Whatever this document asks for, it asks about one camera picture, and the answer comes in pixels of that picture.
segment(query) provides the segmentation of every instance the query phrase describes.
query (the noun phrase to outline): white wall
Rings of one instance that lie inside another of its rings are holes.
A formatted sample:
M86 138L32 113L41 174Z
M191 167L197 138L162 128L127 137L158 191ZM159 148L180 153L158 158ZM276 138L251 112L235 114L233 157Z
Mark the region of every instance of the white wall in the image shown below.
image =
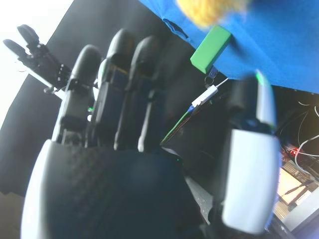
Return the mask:
M26 43L16 27L31 26L44 44L48 42L73 0L2 0L0 1L0 127L27 73L15 63L17 57L2 43L6 38L21 46Z

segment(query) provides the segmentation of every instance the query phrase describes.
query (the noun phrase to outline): white plastic casing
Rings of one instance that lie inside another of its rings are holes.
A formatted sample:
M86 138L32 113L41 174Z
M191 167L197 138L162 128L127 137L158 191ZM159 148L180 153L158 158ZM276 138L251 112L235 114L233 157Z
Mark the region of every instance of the white plastic casing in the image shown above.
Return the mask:
M268 134L233 129L222 220L249 234L264 231L279 180L279 141Z

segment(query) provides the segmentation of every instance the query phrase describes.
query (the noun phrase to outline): blue cloth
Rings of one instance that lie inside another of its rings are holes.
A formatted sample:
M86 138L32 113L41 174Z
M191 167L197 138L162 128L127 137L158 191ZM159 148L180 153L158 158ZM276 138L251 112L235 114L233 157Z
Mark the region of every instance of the blue cloth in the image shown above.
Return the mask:
M197 48L197 28L174 0L140 0L172 32ZM220 24L233 34L214 66L230 79L259 69L272 85L319 93L319 0L255 0Z

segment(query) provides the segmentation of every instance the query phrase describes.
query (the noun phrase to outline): yellow plush toy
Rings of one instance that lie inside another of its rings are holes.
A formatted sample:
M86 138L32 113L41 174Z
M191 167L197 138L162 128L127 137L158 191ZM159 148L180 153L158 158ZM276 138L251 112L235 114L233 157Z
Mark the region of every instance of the yellow plush toy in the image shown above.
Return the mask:
M245 11L250 0L177 0L184 14L199 27L209 27L230 11Z

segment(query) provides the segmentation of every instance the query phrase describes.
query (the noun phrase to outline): blue fabric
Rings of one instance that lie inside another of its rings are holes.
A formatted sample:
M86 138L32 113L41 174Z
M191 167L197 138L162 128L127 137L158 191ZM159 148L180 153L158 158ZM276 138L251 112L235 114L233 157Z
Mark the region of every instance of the blue fabric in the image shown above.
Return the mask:
M194 48L206 36L174 0L140 1ZM234 36L214 64L227 77L259 69L272 85L319 93L319 0L255 0L220 25Z

